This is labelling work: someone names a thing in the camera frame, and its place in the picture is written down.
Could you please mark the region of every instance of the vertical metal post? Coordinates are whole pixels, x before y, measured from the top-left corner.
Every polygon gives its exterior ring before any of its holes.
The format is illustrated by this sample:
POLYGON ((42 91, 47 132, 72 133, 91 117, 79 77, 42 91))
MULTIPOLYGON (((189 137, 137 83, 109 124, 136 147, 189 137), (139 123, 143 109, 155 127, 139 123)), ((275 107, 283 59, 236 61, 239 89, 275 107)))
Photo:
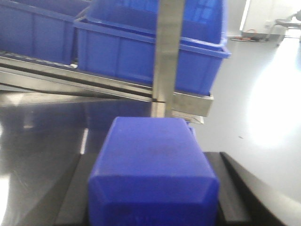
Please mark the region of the vertical metal post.
POLYGON ((153 83, 153 117, 170 117, 185 0, 160 0, 153 83))

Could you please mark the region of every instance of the metal shelf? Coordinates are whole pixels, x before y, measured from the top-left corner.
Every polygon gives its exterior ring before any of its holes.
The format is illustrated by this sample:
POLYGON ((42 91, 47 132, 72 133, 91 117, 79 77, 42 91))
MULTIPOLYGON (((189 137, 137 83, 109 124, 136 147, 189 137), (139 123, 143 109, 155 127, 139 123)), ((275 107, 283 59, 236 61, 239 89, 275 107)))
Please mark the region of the metal shelf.
MULTIPOLYGON (((47 65, 45 61, 42 64, 28 57, 17 59, 16 56, 0 56, 0 84, 44 93, 153 102, 152 87, 62 65, 47 65)), ((201 116, 208 116, 213 100, 213 96, 176 91, 173 94, 173 116, 201 123, 201 116)))

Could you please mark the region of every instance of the white floor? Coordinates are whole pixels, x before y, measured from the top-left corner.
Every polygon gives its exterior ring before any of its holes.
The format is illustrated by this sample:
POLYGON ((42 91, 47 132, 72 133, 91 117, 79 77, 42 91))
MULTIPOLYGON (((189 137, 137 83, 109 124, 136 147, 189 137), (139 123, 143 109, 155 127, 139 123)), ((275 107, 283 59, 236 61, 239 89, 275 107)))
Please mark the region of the white floor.
POLYGON ((229 41, 213 107, 195 125, 203 151, 227 152, 301 202, 301 44, 229 41))

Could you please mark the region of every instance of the metal chair leg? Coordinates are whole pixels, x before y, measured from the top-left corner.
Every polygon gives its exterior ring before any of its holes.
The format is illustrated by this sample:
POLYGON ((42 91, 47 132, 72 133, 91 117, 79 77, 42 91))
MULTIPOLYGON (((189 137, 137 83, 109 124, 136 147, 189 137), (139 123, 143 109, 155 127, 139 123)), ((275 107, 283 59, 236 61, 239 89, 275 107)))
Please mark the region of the metal chair leg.
POLYGON ((276 25, 277 25, 277 24, 274 24, 274 25, 271 27, 269 33, 268 33, 267 36, 265 37, 265 40, 269 40, 269 38, 270 38, 272 32, 274 31, 274 28, 275 28, 276 25))
POLYGON ((285 34, 286 34, 286 31, 288 30, 288 28, 285 28, 284 29, 284 34, 283 35, 279 35, 279 38, 278 38, 278 40, 277 40, 277 46, 280 46, 280 44, 282 43, 282 41, 284 40, 284 38, 285 38, 285 34))

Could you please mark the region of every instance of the stacked blue crate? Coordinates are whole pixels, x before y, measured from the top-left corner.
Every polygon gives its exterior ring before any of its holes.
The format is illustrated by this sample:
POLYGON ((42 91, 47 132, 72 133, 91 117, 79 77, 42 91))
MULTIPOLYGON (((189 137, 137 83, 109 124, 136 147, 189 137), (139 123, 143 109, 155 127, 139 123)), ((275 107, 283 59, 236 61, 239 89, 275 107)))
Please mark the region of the stacked blue crate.
MULTIPOLYGON (((209 95, 226 44, 225 0, 187 0, 176 89, 209 95)), ((79 69, 152 84, 158 0, 94 0, 78 19, 79 69)))
POLYGON ((0 0, 0 50, 69 65, 85 0, 0 0))
POLYGON ((89 178, 91 226, 214 226, 219 182, 187 123, 117 118, 89 178))

